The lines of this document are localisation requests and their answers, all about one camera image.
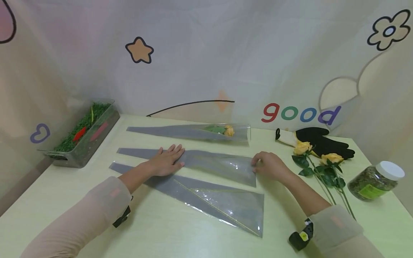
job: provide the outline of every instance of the tabletop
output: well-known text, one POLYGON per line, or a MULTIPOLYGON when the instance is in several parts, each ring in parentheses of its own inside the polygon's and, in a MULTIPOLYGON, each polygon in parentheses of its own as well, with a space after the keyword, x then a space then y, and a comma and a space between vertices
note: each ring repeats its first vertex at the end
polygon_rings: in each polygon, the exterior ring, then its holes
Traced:
MULTIPOLYGON (((301 169, 291 159, 292 147, 275 142, 275 131, 251 129, 251 141, 223 143, 181 140, 127 132, 128 126, 165 126, 191 122, 122 115, 109 135, 81 169, 50 166, 0 217, 0 256, 16 258, 49 223, 78 202, 92 187, 119 174, 109 166, 113 161, 135 166, 144 159, 116 153, 118 148, 169 147, 252 157, 260 151, 276 153, 295 173, 301 169)), ((338 138, 355 150, 353 159, 342 164, 349 182, 370 165, 353 140, 338 138)), ((264 194, 263 237, 248 234, 218 219, 187 207, 163 193, 141 186, 133 193, 131 214, 118 228, 110 227, 90 242, 78 257, 320 257, 313 243, 296 252, 288 237, 304 228, 304 213, 293 196, 278 182, 257 176, 257 187, 249 187, 199 170, 182 168, 181 176, 264 194)), ((315 178, 304 178, 323 197, 327 195, 315 178)), ((413 218, 390 192, 366 203, 345 188, 357 221, 365 235, 387 258, 406 257, 413 239, 413 218)), ((340 195, 333 191, 338 203, 340 195)))

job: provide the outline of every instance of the letter d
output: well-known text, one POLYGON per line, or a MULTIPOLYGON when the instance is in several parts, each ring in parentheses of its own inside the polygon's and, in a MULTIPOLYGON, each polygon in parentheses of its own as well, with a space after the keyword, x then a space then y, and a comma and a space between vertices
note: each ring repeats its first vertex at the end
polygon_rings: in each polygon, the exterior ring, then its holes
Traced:
POLYGON ((336 110, 334 110, 334 111, 327 110, 327 111, 321 112, 321 114, 318 117, 318 121, 320 123, 325 123, 325 124, 328 124, 328 125, 332 125, 334 119, 336 118, 336 116, 337 116, 337 114, 340 110, 341 110, 341 106, 338 106, 338 107, 336 107, 336 110), (325 115, 331 115, 331 117, 328 121, 323 119, 325 115))

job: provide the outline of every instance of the yellow rose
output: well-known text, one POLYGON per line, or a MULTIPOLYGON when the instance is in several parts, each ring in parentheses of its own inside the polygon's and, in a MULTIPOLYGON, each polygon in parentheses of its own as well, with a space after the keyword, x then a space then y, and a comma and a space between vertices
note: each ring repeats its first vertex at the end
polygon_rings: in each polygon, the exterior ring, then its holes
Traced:
POLYGON ((310 151, 312 148, 313 146, 309 142, 301 142, 297 144, 293 152, 294 152, 294 155, 302 155, 306 153, 307 151, 310 151))
POLYGON ((327 165, 327 160, 330 160, 331 163, 339 163, 341 161, 343 161, 343 157, 341 157, 338 154, 335 153, 330 153, 327 155, 321 155, 321 163, 327 165))
POLYGON ((234 135, 234 128, 232 128, 232 126, 230 126, 230 125, 226 125, 225 126, 225 132, 224 132, 224 134, 225 135, 227 135, 227 136, 233 136, 234 135))

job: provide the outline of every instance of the black glove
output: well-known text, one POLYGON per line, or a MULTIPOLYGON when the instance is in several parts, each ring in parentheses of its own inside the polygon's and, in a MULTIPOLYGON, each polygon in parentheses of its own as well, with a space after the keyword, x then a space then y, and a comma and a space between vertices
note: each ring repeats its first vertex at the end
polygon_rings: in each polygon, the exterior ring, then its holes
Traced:
MULTIPOLYGON (((324 128, 308 127, 296 131, 295 137, 301 142, 310 142, 313 146, 313 152, 319 157, 323 154, 327 155, 330 153, 336 153, 344 159, 354 157, 355 152, 354 150, 349 149, 349 145, 347 143, 337 142, 324 137, 324 135, 328 135, 328 133, 329 131, 324 128)), ((275 139, 291 146, 295 146, 296 143, 293 132, 280 132, 279 128, 276 130, 275 139)))

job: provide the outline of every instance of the colorful letters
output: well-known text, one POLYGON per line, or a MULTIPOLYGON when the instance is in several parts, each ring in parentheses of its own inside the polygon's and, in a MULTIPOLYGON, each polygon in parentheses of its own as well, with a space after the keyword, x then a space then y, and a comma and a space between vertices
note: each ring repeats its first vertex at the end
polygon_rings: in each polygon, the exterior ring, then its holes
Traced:
MULTIPOLYGON (((338 112, 341 110, 341 106, 337 106, 335 108, 335 110, 326 110, 320 113, 320 115, 318 116, 318 121, 320 123, 324 123, 324 124, 328 124, 328 125, 332 125, 334 119, 336 118, 338 112)), ((278 112, 280 111, 280 106, 277 103, 270 103, 268 105, 265 106, 264 108, 264 115, 270 117, 269 119, 261 119, 261 121, 263 121, 264 123, 269 123, 274 121, 274 119, 277 117, 278 112), (274 107, 275 110, 274 112, 269 112, 268 109, 274 107)), ((294 118, 296 118, 299 114, 299 110, 298 108, 294 107, 294 106, 289 106, 284 108, 281 111, 281 118, 283 118, 284 120, 293 120, 294 118)), ((301 112, 300 115, 300 120, 303 123, 307 123, 312 121, 315 117, 317 116, 317 110, 313 107, 309 107, 304 109, 301 112)))

